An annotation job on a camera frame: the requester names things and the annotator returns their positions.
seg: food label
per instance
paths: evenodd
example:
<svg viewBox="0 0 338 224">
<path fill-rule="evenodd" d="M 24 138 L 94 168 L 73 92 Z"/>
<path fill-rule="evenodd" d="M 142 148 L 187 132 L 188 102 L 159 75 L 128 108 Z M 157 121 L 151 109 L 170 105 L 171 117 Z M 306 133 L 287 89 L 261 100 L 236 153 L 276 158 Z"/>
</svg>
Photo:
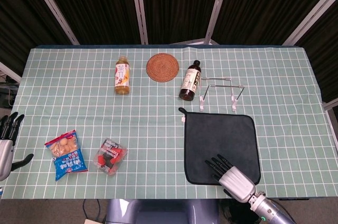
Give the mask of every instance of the food label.
<svg viewBox="0 0 338 224">
<path fill-rule="evenodd" d="M 188 69 L 183 80 L 181 89 L 188 89 L 196 93 L 197 83 L 200 80 L 201 73 L 196 69 Z"/>
<path fill-rule="evenodd" d="M 115 66 L 115 87 L 128 86 L 129 87 L 129 65 L 117 64 Z"/>
</svg>

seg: woven coaster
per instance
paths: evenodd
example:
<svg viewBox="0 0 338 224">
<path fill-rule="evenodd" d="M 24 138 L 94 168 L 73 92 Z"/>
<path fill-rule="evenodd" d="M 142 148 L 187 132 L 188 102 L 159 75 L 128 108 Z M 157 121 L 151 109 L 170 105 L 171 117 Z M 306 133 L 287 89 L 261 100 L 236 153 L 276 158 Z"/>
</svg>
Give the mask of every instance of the woven coaster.
<svg viewBox="0 0 338 224">
<path fill-rule="evenodd" d="M 170 54 L 159 53 L 152 56 L 147 63 L 147 74 L 158 82 L 174 79 L 179 72 L 178 61 Z"/>
</svg>

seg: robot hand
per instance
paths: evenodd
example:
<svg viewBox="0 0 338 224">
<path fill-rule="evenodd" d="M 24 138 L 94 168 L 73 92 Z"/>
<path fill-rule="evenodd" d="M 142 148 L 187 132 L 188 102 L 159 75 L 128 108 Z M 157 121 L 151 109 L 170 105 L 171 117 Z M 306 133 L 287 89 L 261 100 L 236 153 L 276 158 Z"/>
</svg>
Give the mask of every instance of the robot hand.
<svg viewBox="0 0 338 224">
<path fill-rule="evenodd" d="M 24 160 L 12 163 L 18 129 L 24 118 L 22 114 L 14 121 L 16 116 L 17 112 L 14 112 L 9 117 L 4 116 L 0 120 L 0 181 L 5 180 L 11 171 L 29 163 L 34 156 L 29 154 Z"/>
<path fill-rule="evenodd" d="M 215 171 L 213 178 L 234 199 L 241 203 L 249 202 L 250 209 L 270 224 L 295 224 L 265 197 L 264 192 L 257 192 L 255 184 L 238 168 L 232 166 L 222 155 L 218 154 L 217 157 L 219 159 L 211 158 L 214 163 L 205 162 Z"/>
</svg>

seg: plastic bottle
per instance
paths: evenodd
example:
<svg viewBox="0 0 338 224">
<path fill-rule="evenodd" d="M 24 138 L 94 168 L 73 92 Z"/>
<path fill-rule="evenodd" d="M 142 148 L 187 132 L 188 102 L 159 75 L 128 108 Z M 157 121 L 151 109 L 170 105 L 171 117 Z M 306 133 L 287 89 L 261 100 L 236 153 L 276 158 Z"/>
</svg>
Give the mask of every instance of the plastic bottle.
<svg viewBox="0 0 338 224">
<path fill-rule="evenodd" d="M 129 63 L 125 56 L 118 59 L 115 66 L 115 93 L 126 95 L 130 91 L 129 87 Z"/>
<path fill-rule="evenodd" d="M 195 96 L 197 84 L 200 80 L 200 61 L 195 60 L 186 71 L 179 97 L 186 101 L 192 101 Z"/>
</svg>

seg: black cloth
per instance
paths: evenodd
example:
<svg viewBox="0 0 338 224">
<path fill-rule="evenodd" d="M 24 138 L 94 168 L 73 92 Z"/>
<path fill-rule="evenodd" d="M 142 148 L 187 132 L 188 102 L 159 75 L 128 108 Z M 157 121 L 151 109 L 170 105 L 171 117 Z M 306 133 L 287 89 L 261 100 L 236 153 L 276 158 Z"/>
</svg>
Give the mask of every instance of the black cloth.
<svg viewBox="0 0 338 224">
<path fill-rule="evenodd" d="M 254 184 L 260 180 L 255 124 L 246 115 L 209 114 L 179 111 L 185 114 L 184 170 L 193 184 L 219 185 L 205 160 L 224 156 Z"/>
</svg>

